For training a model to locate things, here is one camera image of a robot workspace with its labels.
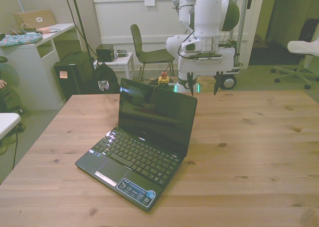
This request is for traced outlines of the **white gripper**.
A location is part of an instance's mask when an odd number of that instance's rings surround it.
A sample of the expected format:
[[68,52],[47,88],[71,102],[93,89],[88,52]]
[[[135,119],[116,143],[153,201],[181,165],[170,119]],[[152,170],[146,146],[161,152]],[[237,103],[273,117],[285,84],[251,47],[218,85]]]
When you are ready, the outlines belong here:
[[223,72],[231,71],[234,67],[235,48],[221,47],[215,52],[219,57],[201,57],[195,59],[185,59],[180,57],[178,61],[178,71],[188,73],[187,81],[191,94],[193,95],[193,73],[199,75],[215,75],[214,95],[222,84]]

